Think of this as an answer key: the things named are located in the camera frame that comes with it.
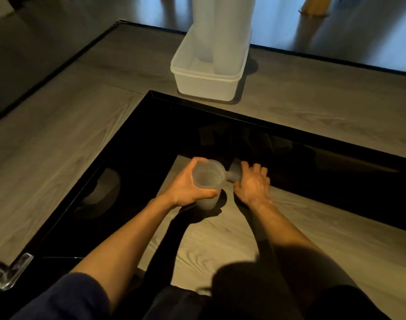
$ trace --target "black glass surface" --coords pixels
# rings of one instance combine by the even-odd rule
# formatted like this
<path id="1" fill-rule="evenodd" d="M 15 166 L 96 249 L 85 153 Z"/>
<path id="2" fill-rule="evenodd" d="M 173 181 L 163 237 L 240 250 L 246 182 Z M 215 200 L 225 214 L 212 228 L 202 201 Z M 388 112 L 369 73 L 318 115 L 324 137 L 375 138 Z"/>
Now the black glass surface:
<path id="1" fill-rule="evenodd" d="M 227 170 L 234 159 L 258 162 L 274 187 L 406 230 L 406 159 L 149 92 L 25 248 L 35 259 L 0 303 L 26 303 L 141 211 L 177 155 Z M 105 168 L 120 176 L 117 200 L 97 218 L 76 218 Z"/>

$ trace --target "sleeve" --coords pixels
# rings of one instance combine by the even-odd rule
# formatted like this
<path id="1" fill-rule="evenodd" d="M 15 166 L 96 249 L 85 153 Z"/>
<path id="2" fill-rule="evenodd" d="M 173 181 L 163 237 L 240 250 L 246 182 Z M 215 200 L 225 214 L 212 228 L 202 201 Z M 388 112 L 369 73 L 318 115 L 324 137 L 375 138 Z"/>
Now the sleeve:
<path id="1" fill-rule="evenodd" d="M 359 288 L 341 285 L 324 291 L 307 311 L 306 320 L 390 320 Z"/>
<path id="2" fill-rule="evenodd" d="M 19 310 L 12 320 L 103 320 L 110 301 L 102 286 L 87 274 L 69 273 Z"/>

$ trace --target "hand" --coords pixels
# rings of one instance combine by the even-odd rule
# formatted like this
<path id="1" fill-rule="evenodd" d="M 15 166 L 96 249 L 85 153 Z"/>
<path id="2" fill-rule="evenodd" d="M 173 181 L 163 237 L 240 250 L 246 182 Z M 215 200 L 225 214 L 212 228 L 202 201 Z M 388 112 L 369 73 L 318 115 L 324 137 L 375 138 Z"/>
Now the hand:
<path id="1" fill-rule="evenodd" d="M 249 208 L 253 204 L 270 202 L 270 178 L 267 177 L 268 169 L 260 164 L 249 168 L 248 162 L 241 162 L 241 183 L 234 183 L 234 193 Z"/>
<path id="2" fill-rule="evenodd" d="M 217 190 L 199 188 L 193 181 L 193 169 L 198 162 L 206 161 L 206 158 L 194 157 L 189 164 L 175 177 L 164 193 L 175 206 L 186 206 L 199 199 L 211 199 L 218 195 Z"/>

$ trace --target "person's left hand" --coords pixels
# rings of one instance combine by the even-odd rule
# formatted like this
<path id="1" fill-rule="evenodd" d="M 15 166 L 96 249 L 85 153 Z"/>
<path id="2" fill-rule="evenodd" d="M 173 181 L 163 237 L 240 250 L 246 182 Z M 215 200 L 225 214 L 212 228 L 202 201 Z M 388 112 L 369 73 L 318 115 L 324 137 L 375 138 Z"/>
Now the person's left hand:
<path id="1" fill-rule="evenodd" d="M 218 195 L 217 190 L 210 188 L 198 188 L 193 181 L 193 169 L 198 162 L 206 161 L 206 158 L 194 157 L 189 164 L 175 177 L 164 193 L 176 206 L 186 206 L 199 199 L 211 199 Z"/>

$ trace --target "stack of cups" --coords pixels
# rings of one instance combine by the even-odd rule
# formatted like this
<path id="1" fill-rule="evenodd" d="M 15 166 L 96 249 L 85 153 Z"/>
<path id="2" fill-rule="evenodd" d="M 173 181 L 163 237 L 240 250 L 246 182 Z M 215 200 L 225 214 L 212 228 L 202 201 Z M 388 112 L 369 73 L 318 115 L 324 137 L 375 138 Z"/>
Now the stack of cups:
<path id="1" fill-rule="evenodd" d="M 199 188 L 213 188 L 218 195 L 213 199 L 197 200 L 197 206 L 202 210 L 211 210 L 219 200 L 219 194 L 225 184 L 226 172 L 224 166 L 216 160 L 198 162 L 193 169 L 193 181 Z"/>
<path id="2" fill-rule="evenodd" d="M 215 74 L 240 72 L 250 36 L 255 0 L 192 0 L 195 49 L 213 62 Z"/>

